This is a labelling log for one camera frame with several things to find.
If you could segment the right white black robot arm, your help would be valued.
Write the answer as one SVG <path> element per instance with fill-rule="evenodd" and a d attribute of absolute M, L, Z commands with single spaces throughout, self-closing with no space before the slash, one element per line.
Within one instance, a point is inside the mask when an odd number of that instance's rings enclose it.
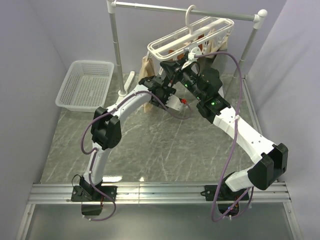
<path fill-rule="evenodd" d="M 223 83 L 218 70 L 206 67 L 199 73 L 192 66 L 184 67 L 185 61 L 162 61 L 165 80 L 174 85 L 181 83 L 197 100 L 200 115 L 223 130 L 247 153 L 252 166 L 233 172 L 223 178 L 218 188 L 219 200 L 235 200 L 243 190 L 256 187 L 266 190 L 287 170 L 288 148 L 263 137 L 219 94 Z"/>

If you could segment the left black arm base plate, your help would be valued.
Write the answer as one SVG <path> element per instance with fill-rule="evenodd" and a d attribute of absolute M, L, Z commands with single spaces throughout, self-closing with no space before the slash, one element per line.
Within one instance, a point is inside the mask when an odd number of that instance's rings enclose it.
<path fill-rule="evenodd" d="M 105 195 L 109 196 L 113 201 L 116 200 L 117 186 L 101 186 L 99 190 Z M 110 202 L 111 200 L 102 195 L 101 193 L 93 190 L 93 193 L 87 193 L 82 187 L 76 185 L 73 187 L 71 194 L 71 202 Z"/>

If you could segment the beige underwear shorts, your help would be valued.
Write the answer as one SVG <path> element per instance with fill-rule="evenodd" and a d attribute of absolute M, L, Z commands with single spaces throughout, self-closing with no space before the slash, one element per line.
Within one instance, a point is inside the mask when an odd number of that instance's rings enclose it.
<path fill-rule="evenodd" d="M 151 58 L 148 58 L 147 56 L 144 56 L 142 58 L 142 65 L 139 71 L 138 80 L 140 81 L 145 77 L 152 77 L 154 75 L 155 75 L 155 68 L 154 68 L 153 60 Z M 153 108 L 153 105 L 149 102 L 143 104 L 144 113 L 149 112 L 152 108 Z"/>

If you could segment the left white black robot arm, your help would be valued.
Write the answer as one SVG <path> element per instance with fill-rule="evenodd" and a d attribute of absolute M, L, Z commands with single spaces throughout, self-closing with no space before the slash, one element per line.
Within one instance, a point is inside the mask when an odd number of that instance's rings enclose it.
<path fill-rule="evenodd" d="M 85 155 L 90 155 L 90 160 L 79 184 L 73 187 L 72 202 L 116 200 L 116 186 L 103 185 L 103 170 L 111 150 L 122 139 L 122 124 L 135 110 L 148 102 L 156 103 L 165 111 L 169 110 L 168 102 L 175 93 L 171 80 L 158 76 L 145 77 L 119 103 L 95 110 L 92 122 L 85 129 L 86 133 L 91 133 L 92 149 L 86 151 L 83 145 L 80 146 Z"/>

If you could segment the white clip drying hanger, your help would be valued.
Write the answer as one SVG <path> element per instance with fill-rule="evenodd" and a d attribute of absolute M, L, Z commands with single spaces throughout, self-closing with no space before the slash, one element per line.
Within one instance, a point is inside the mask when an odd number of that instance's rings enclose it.
<path fill-rule="evenodd" d="M 176 53 L 168 54 L 169 49 L 175 46 L 192 41 L 199 35 L 204 34 L 204 38 L 194 42 L 195 47 L 197 47 L 198 44 L 206 42 L 213 37 L 224 35 L 228 31 L 233 31 L 235 23 L 229 18 L 205 16 L 191 23 L 190 13 L 195 9 L 195 5 L 190 5 L 187 8 L 185 13 L 185 26 L 183 28 L 156 39 L 147 45 L 146 56 L 149 59 L 155 58 L 161 62 L 168 61 L 175 54 L 179 55 L 184 51 L 183 48 L 180 48 Z"/>

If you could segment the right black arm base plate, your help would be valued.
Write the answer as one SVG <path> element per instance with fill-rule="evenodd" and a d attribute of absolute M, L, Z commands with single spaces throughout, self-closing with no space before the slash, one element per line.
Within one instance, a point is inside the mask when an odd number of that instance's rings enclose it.
<path fill-rule="evenodd" d="M 217 191 L 217 185 L 205 185 L 204 191 L 200 193 L 201 196 L 205 197 L 206 201 L 213 201 L 215 193 Z M 241 189 L 236 192 L 230 190 L 230 188 L 222 183 L 219 189 L 217 201 L 235 201 L 240 198 L 240 196 L 246 191 L 246 189 Z"/>

